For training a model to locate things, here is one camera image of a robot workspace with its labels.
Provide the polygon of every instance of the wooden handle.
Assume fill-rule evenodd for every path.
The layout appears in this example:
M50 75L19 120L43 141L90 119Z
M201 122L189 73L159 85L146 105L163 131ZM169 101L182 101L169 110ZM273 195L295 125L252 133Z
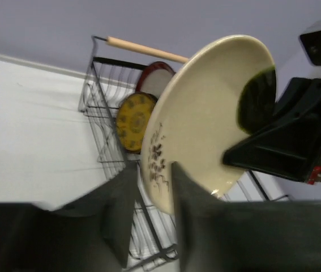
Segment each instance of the wooden handle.
M149 56L163 58L163 59L169 60L169 61L175 61L175 62L179 62L179 63L186 63L188 61L188 59L186 57L171 54L171 53L168 53L168 52L165 52L162 50L158 50L155 48L147 47L144 45L134 44L133 42L124 41L124 40L120 40L120 39L113 38L113 37L108 37L106 44L114 46L114 47L126 49L129 51L149 55Z

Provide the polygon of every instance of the floral pattern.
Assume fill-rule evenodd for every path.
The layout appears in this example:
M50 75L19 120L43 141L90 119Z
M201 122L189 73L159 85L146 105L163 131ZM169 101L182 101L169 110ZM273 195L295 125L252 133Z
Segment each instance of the floral pattern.
M160 191L161 184L165 184L169 191L169 181L166 180L163 175L163 170L166 168L166 161L162 158L162 140L165 136L161 136L162 124L159 123L159 128L153 133L150 140L149 157L148 157L148 169L150 182L154 183L154 187L157 187Z

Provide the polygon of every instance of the red plate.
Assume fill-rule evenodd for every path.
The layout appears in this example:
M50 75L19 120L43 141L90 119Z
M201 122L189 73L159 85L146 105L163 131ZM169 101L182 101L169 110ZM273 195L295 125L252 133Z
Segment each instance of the red plate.
M138 79L135 92L146 92L159 98L176 72L165 62L156 61L146 67Z

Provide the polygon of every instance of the black metal rack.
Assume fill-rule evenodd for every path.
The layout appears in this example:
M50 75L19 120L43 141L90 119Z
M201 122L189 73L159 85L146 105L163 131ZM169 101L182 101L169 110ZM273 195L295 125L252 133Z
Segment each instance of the black metal rack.
M98 41L105 39L93 36L93 49L86 72L78 110L89 119L96 147L99 152L97 161L102 165L106 182L114 179L120 171L131 163L138 164L139 194L134 208L131 241L127 271L142 267L151 271L178 258L174 217L158 211L142 188L139 170L139 155L127 154L117 135L114 122L121 101L132 94L136 81L146 67L137 63L113 60L97 56ZM261 198L270 199L257 177L249 172L251 181L258 188ZM242 182L237 182L245 199L250 201ZM222 199L229 201L225 194Z

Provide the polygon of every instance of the red component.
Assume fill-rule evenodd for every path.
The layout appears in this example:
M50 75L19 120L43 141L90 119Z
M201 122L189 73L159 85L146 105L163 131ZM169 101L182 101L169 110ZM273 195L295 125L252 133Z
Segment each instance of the red component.
M321 166L315 166L309 179L307 180L307 184L314 185L315 182L320 179L319 175L321 174Z

